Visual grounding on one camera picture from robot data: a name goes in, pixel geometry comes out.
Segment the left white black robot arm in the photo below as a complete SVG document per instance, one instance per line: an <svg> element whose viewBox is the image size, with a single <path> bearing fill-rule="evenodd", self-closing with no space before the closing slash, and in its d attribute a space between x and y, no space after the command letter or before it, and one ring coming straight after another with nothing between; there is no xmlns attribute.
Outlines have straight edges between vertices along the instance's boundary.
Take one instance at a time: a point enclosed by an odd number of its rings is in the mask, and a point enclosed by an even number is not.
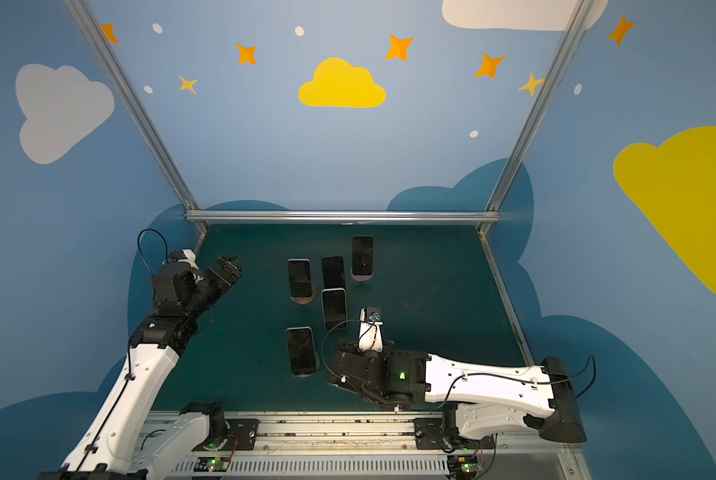
<svg viewBox="0 0 716 480"><path fill-rule="evenodd" d="M197 447L228 439L219 402L191 402L152 440L139 435L165 380L198 331L198 320L242 276L238 256L198 269L184 250L154 274L151 312L128 341L126 360L93 422L55 471L42 479L163 479Z"/></svg>

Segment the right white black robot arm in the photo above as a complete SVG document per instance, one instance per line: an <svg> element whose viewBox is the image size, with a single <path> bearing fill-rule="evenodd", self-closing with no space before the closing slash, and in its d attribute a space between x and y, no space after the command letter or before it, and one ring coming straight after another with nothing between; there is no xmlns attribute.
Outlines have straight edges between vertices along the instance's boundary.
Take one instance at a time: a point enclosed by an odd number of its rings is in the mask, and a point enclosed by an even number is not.
<svg viewBox="0 0 716 480"><path fill-rule="evenodd" d="M557 357L497 367L390 347L361 350L355 342L339 343L327 366L330 385L384 411L423 404L444 409L441 435L448 443L515 431L556 443L586 442L574 378Z"/></svg>

